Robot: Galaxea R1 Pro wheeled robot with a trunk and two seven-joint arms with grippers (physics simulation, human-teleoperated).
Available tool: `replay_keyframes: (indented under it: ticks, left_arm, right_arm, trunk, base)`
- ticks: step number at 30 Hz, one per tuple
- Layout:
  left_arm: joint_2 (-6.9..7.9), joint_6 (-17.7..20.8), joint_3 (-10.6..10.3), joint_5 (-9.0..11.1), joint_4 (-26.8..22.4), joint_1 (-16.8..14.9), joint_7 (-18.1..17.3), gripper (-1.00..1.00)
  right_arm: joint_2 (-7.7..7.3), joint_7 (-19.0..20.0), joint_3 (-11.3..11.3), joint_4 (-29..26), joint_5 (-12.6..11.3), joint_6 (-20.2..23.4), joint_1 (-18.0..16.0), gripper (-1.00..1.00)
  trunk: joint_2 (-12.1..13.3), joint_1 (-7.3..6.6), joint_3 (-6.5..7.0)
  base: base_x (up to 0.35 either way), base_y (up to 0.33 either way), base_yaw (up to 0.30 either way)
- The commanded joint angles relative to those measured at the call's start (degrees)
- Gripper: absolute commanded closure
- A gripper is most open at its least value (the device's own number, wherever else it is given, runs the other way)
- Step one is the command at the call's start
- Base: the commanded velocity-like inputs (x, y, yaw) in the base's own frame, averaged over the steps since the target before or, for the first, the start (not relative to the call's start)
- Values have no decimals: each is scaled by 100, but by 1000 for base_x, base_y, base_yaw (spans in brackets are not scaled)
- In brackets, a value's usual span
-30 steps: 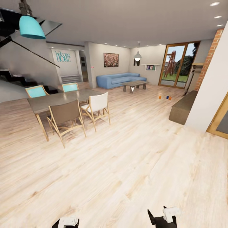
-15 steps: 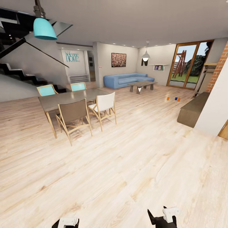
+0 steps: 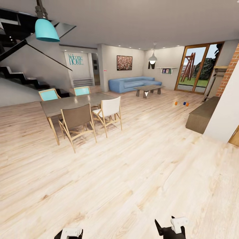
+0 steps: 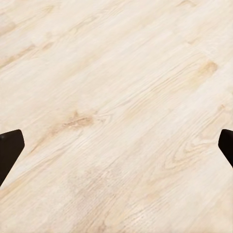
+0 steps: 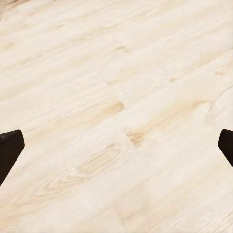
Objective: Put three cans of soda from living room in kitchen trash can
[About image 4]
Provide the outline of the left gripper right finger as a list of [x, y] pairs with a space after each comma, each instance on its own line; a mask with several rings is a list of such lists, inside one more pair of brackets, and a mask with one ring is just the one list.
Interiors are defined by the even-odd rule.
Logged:
[[233, 131], [227, 129], [221, 131], [218, 147], [233, 167]]

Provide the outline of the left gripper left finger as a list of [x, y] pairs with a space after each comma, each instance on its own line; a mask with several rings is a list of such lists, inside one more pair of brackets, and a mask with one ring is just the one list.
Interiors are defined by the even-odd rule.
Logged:
[[25, 147], [20, 129], [0, 134], [0, 186]]

